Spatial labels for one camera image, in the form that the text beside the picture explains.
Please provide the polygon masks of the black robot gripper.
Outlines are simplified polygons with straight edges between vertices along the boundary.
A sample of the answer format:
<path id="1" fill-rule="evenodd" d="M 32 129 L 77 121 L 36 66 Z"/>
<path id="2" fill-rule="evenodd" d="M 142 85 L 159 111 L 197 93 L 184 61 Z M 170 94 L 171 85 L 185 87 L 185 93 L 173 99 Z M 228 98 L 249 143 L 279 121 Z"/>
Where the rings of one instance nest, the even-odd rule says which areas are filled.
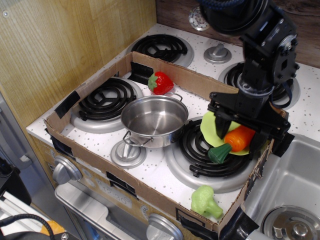
<path id="1" fill-rule="evenodd" d="M 257 159 L 269 140 L 290 142 L 289 121 L 277 113 L 268 102 L 268 96 L 253 96 L 239 90 L 238 93 L 211 92 L 208 110 L 215 115 L 216 134 L 223 139 L 231 122 L 255 131 L 249 144 L 248 159 Z"/>

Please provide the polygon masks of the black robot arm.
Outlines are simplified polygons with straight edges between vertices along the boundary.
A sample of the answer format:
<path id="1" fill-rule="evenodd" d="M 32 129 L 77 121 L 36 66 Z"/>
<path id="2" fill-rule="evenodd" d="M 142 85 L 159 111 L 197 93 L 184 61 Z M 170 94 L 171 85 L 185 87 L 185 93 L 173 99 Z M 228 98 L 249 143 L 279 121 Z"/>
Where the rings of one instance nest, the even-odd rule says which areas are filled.
<path id="1" fill-rule="evenodd" d="M 238 93 L 212 92 L 208 109 L 215 115 L 217 135 L 224 138 L 231 122 L 255 131 L 249 152 L 268 141 L 281 157 L 290 146 L 288 118 L 273 100 L 273 91 L 296 76 L 296 26 L 271 0 L 201 0 L 200 12 L 208 24 L 243 43 L 244 67 Z"/>

